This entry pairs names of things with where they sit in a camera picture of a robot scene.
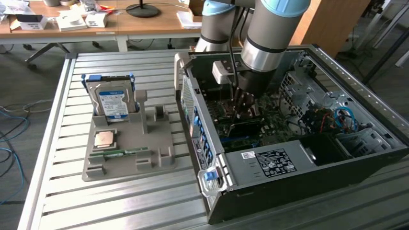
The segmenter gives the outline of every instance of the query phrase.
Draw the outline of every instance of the floor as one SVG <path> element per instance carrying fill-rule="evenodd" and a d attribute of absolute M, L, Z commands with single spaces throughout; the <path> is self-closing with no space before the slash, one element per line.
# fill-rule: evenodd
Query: floor
<path fill-rule="evenodd" d="M 354 33 L 357 35 L 362 34 L 365 25 L 367 25 L 369 19 L 361 19 L 359 23 L 354 29 Z M 359 71 L 362 74 L 366 74 L 370 68 L 375 65 L 377 60 L 386 52 L 394 40 L 401 35 L 402 30 L 394 29 L 393 33 L 389 35 L 387 39 L 382 43 L 379 49 L 371 51 L 371 56 L 359 55 L 355 59 L 350 61 L 339 61 L 341 64 L 359 77 L 359 74 L 353 66 L 359 65 L 363 60 Z M 138 47 L 147 47 L 151 40 L 142 40 L 141 42 L 133 41 Z M 149 47 L 153 49 L 166 49 L 166 39 L 157 39 L 151 43 Z M 193 39 L 173 39 L 173 46 L 175 48 L 187 48 L 193 45 Z M 101 49 L 97 49 L 92 46 L 90 42 L 86 43 L 74 43 L 66 44 L 66 48 L 72 52 L 114 52 L 117 51 L 117 46 L 114 42 L 100 42 Z M 40 49 L 42 45 L 32 45 L 34 49 Z M 409 98 L 409 81 L 405 79 L 405 71 L 407 70 L 407 63 L 402 68 L 397 68 L 391 66 L 391 64 L 397 61 L 399 56 L 409 49 L 409 41 L 405 42 L 386 62 L 383 67 L 381 68 L 377 76 L 374 77 L 374 81 L 370 82 L 370 86 L 373 87 L 378 96 L 385 100 L 385 102 L 395 109 L 395 111 L 409 119 L 409 108 L 406 98 Z M 9 54 L 0 55 L 0 72 L 1 72 L 1 84 L 0 84 L 0 105 L 6 106 L 9 104 L 26 104 L 41 99 L 49 99 L 53 97 L 56 85 L 58 81 L 58 76 L 62 68 L 64 62 L 64 53 L 60 49 L 53 48 L 46 52 L 44 56 L 41 56 L 33 64 L 37 65 L 38 70 L 30 71 L 25 68 L 24 59 L 33 53 L 34 51 L 26 51 L 22 48 L 22 45 L 14 45 L 13 50 Z M 34 109 L 46 108 L 50 104 L 45 103 L 38 105 Z M 18 108 L 21 105 L 16 105 L 9 109 Z M 13 112 L 12 115 L 25 116 L 24 112 Z M 12 139 L 10 143 L 16 149 L 18 154 L 21 165 L 24 168 L 24 173 L 26 174 L 28 180 L 32 177 L 32 171 L 34 168 L 34 161 L 37 152 L 40 149 L 42 133 L 45 130 L 48 119 L 48 112 L 32 114 L 29 117 L 30 126 L 28 130 L 14 139 Z M 20 120 L 9 119 L 4 116 L 0 116 L 0 131 L 6 132 Z M 6 147 L 4 142 L 0 142 L 0 148 Z M 0 164 L 1 172 L 2 168 L 5 168 L 5 163 Z M 5 174 L 4 177 L 0 178 L 0 199 L 8 197 L 20 187 L 20 174 L 17 167 L 13 166 L 10 171 Z M 25 195 L 28 191 L 28 186 L 24 186 L 24 189 L 18 194 L 13 197 L 12 201 L 24 201 Z M 20 214 L 22 210 L 22 204 L 8 204 L 0 206 L 0 229 L 13 230 L 17 227 Z"/>

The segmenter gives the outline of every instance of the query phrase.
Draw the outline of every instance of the blue network cable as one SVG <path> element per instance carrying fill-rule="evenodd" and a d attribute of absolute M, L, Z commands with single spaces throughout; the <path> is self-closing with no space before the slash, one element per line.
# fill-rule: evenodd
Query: blue network cable
<path fill-rule="evenodd" d="M 0 140 L 0 142 L 4 142 L 4 141 L 6 141 L 6 140 L 10 140 L 10 139 L 13 139 L 14 137 L 17 137 L 17 136 L 26 130 L 28 125 L 29 125 L 29 121 L 28 121 L 28 119 L 26 119 L 25 117 L 21 117 L 21 116 L 10 116 L 10 115 L 8 115 L 8 114 L 6 114 L 5 112 L 2 112 L 2 111 L 0 111 L 0 114 L 4 115 L 4 116 L 8 117 L 8 118 L 22 119 L 22 120 L 25 121 L 25 125 L 24 125 L 22 129 L 20 130 L 20 132 L 18 132 L 16 135 L 13 135 L 10 138 L 6 138 L 6 139 Z"/>
<path fill-rule="evenodd" d="M 338 112 L 338 110 L 345 110 L 345 111 L 349 113 L 349 116 L 350 116 L 350 119 L 351 119 L 351 122 L 353 122 L 353 130 L 357 131 L 357 130 L 358 130 L 357 120 L 355 120 L 355 117 L 354 117 L 354 115 L 353 115 L 351 110 L 350 110 L 347 107 L 338 107 L 338 108 L 335 108 L 334 111 L 333 111 L 333 118 L 334 118 L 334 121 L 335 121 L 338 127 L 342 128 L 342 124 L 341 124 L 341 122 L 337 120 L 337 117 L 338 117 L 338 113 L 337 113 L 337 112 Z"/>
<path fill-rule="evenodd" d="M 18 156 L 14 154 L 14 152 L 10 150 L 10 149 L 6 149 L 6 148 L 0 148 L 0 150 L 4 150 L 4 151 L 8 151 L 9 153 L 12 153 L 14 159 L 16 159 L 16 162 L 17 162 L 17 166 L 18 166 L 18 169 L 20 169 L 20 175 L 21 175 L 21 185 L 20 185 L 20 188 L 18 190 L 5 199 L 0 202 L 0 205 L 2 205 L 10 198 L 13 198 L 14 195 L 17 195 L 17 193 L 22 190 L 22 187 L 24 187 L 24 176 L 22 176 L 22 168 L 21 168 L 21 163 L 20 163 L 20 158 Z"/>

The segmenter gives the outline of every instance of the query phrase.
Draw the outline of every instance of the label sticker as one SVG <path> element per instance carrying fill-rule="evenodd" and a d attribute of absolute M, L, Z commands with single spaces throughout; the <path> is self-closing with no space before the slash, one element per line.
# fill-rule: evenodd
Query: label sticker
<path fill-rule="evenodd" d="M 242 152 L 241 153 L 242 159 L 247 159 L 247 158 L 253 158 L 254 156 L 254 152 Z"/>
<path fill-rule="evenodd" d="M 266 177 L 297 171 L 283 149 L 257 153 L 255 158 Z"/>
<path fill-rule="evenodd" d="M 97 35 L 113 35 L 114 32 L 96 32 Z"/>
<path fill-rule="evenodd" d="M 125 93 L 119 91 L 100 92 L 100 99 L 105 116 L 110 119 L 118 119 L 127 116 L 126 103 L 122 101 Z"/>

